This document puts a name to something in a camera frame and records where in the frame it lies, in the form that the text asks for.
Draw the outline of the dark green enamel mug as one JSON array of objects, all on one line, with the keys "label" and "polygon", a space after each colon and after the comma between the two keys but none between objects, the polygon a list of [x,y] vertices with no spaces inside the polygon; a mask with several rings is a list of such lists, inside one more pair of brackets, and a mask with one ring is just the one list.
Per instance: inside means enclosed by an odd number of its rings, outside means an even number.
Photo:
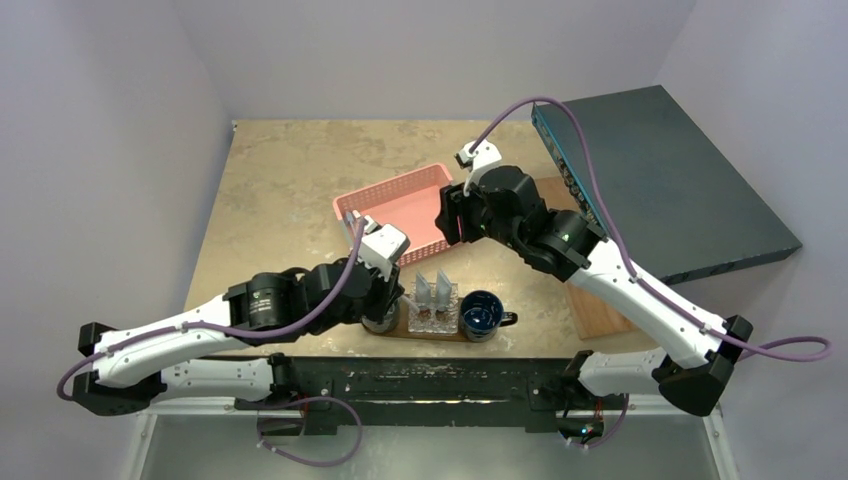
[{"label": "dark green enamel mug", "polygon": [[362,325],[365,329],[372,334],[375,335],[383,335],[388,334],[395,330],[399,324],[398,317],[387,317],[383,318],[379,321],[369,319],[368,317],[362,318]]}]

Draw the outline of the blue enamel mug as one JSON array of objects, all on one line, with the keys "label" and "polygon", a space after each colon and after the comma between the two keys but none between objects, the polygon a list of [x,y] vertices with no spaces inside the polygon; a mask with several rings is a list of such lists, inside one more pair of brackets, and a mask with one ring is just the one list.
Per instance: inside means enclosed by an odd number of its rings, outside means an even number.
[{"label": "blue enamel mug", "polygon": [[500,327],[515,325],[518,320],[518,314],[507,311],[500,298],[489,291],[469,292],[460,302],[459,329],[471,342],[488,341]]}]

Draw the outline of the oval wooden tray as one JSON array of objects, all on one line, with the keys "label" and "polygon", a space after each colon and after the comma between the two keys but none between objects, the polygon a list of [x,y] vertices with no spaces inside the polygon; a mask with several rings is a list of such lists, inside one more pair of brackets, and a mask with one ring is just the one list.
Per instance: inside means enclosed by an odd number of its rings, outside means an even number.
[{"label": "oval wooden tray", "polygon": [[380,337],[387,338],[397,338],[397,339],[408,339],[408,340],[425,340],[425,341],[440,341],[440,342],[470,342],[465,338],[463,333],[459,329],[459,333],[455,335],[449,336],[435,336],[435,335],[421,335],[412,334],[407,330],[407,307],[401,302],[399,302],[400,307],[400,317],[399,324],[395,330],[388,334],[376,335]]}]

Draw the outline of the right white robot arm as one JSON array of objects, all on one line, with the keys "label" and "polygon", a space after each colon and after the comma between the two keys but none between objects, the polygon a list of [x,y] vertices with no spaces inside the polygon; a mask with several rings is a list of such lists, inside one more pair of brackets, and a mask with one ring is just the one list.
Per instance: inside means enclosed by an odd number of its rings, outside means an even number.
[{"label": "right white robot arm", "polygon": [[750,322],[696,306],[639,266],[628,270],[617,243],[573,210],[546,206],[534,180],[516,166],[496,167],[470,186],[439,192],[435,224],[449,244],[492,239],[536,271],[598,297],[648,334],[657,348],[625,354],[581,353],[561,381],[564,399],[584,407],[597,397],[659,394],[706,416],[718,404]]}]

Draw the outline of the white red-capped toothpaste tube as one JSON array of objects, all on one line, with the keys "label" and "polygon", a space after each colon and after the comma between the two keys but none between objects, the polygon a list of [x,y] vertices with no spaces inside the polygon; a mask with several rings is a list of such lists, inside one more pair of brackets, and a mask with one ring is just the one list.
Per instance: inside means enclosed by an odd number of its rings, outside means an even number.
[{"label": "white red-capped toothpaste tube", "polygon": [[415,276],[413,303],[419,313],[430,312],[433,305],[432,286],[420,272]]}]

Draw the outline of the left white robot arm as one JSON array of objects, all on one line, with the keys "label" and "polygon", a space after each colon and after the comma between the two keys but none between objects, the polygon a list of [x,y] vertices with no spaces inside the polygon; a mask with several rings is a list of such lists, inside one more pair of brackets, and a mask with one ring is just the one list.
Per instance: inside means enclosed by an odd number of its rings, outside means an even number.
[{"label": "left white robot arm", "polygon": [[206,303],[134,329],[92,322],[81,327],[83,360],[57,393],[98,416],[119,416],[180,397],[234,397],[284,409],[298,382],[281,360],[236,362],[215,354],[293,343],[339,325],[390,327],[404,293],[400,269],[351,257],[313,269],[255,275]]}]

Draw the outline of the pink plastic basket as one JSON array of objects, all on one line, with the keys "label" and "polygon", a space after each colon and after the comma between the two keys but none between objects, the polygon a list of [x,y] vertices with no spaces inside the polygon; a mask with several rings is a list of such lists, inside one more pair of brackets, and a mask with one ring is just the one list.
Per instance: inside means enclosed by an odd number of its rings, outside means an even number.
[{"label": "pink plastic basket", "polygon": [[452,181],[448,168],[434,163],[342,194],[332,205],[348,240],[352,227],[347,215],[355,212],[404,232],[410,246],[398,264],[406,266],[449,249],[435,219],[440,212],[440,189]]}]

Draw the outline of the clear plastic holder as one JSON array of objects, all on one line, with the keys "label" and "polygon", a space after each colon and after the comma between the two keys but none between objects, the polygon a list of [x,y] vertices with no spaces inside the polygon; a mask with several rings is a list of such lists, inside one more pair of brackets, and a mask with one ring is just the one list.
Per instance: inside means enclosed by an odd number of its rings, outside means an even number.
[{"label": "clear plastic holder", "polygon": [[453,293],[453,304],[446,313],[430,312],[412,315],[407,313],[407,330],[412,334],[449,336],[459,333],[459,297]]}]

